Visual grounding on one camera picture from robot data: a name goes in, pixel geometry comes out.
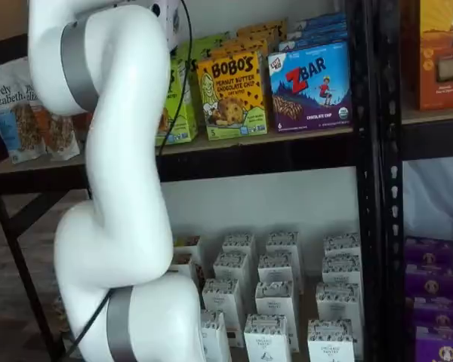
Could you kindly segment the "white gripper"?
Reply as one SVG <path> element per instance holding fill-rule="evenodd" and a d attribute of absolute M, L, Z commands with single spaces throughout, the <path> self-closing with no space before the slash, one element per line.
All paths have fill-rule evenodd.
<path fill-rule="evenodd" d="M 167 33 L 169 51 L 173 51 L 179 45 L 181 9 L 182 3 L 180 0 L 167 0 L 165 2 L 165 28 Z"/>

